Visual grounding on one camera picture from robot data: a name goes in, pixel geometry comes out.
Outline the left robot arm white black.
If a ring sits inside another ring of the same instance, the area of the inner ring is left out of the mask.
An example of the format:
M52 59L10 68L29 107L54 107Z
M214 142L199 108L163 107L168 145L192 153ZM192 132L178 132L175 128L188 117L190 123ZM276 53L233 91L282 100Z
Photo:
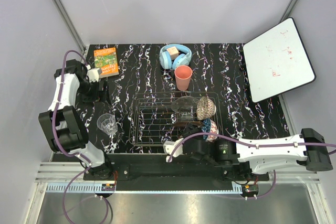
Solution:
M92 68L78 60L66 61L57 69L53 101L38 120L49 147L68 157L76 157L92 176L103 180L113 175L113 166L107 155L89 141L85 124L76 110L76 98L83 103L101 99L100 68Z

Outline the blue patterned bowl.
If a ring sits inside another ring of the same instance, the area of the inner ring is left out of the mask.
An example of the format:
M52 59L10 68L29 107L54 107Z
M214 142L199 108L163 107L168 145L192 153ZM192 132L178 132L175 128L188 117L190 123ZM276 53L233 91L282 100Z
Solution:
M219 134L218 127L213 120L208 118L208 119L203 120L202 123L203 123L203 126L201 127L202 132ZM217 139L217 136L203 135L203 139L207 142L213 142Z

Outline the brown patterned ceramic bowl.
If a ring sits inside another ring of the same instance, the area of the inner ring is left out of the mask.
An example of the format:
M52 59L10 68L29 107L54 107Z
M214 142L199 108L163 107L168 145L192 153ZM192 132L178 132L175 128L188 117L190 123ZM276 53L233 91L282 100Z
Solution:
M216 114L215 103L209 97L201 97L197 104L196 115L198 120L211 118Z

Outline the wire dish rack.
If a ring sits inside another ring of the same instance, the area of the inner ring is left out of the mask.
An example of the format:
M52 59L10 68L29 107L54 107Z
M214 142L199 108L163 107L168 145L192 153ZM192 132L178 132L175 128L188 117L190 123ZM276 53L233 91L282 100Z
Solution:
M219 130L223 129L222 115L218 94L215 92L170 91L157 93L139 93L132 102L129 140L135 146L162 146L166 140L173 141L182 135L186 127L174 127L180 121L200 121L196 112L182 115L171 109L176 99L191 96L197 99L209 97L217 111L210 119Z

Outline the clear drinking glass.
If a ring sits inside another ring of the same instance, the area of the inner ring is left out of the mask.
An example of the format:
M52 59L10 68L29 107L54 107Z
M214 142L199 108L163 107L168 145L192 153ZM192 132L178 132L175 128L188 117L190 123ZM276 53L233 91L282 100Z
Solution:
M97 120L97 127L107 135L114 135L118 130L115 115L103 114Z

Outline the red floral lacquer bowl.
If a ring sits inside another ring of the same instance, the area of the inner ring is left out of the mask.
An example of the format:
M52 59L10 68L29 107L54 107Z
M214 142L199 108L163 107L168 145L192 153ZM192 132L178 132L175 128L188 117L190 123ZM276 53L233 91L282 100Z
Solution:
M194 125L197 127L203 126L203 123L201 121L180 121L180 122L175 122L172 124L174 127L186 127L188 125Z

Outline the pink plastic cup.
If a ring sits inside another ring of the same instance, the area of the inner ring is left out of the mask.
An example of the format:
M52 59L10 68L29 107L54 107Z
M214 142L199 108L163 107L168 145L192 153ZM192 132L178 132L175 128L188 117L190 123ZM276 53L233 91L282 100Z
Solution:
M174 71L176 86L180 91L186 91L188 89L193 70L186 65L179 66Z

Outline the clear glass plate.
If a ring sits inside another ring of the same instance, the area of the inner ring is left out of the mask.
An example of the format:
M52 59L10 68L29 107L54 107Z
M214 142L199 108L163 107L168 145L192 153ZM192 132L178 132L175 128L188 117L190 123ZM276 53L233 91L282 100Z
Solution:
M199 99L191 96L184 96L176 99L171 104L171 109L182 115L192 115L197 110Z

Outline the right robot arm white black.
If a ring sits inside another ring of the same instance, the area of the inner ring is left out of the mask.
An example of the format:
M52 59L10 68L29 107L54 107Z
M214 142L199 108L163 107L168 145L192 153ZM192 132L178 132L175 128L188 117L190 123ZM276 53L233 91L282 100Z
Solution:
M226 140L234 144L234 157L229 159L241 164L238 173L244 180L294 166L304 166L313 172L333 170L330 155L335 151L328 152L327 148L335 145L327 144L324 137L311 128L302 129L297 135L264 140L234 139L212 132L199 132L183 138L176 148L184 148L191 140L204 136L215 137L216 143Z

